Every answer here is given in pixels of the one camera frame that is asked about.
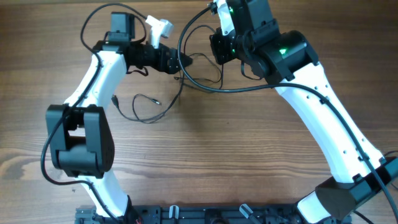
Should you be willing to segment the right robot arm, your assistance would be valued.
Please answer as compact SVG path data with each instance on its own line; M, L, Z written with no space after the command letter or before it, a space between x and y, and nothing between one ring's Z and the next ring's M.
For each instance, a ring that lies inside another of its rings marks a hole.
M397 158L386 157L362 134L325 75L305 36L282 33L267 1L213 1L220 19L210 37L218 64L238 59L295 110L330 168L331 177L296 204L306 223L344 219L397 178Z

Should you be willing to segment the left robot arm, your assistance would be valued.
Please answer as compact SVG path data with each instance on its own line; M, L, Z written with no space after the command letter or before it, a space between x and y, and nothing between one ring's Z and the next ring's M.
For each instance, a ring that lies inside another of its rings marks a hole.
M94 202L95 223L141 223L112 169L115 146L106 109L122 79L147 67L175 74L192 59L160 43L173 24L136 12L113 12L111 28L90 47L91 64L78 88L61 105L46 111L48 137L42 149L69 184L82 185Z

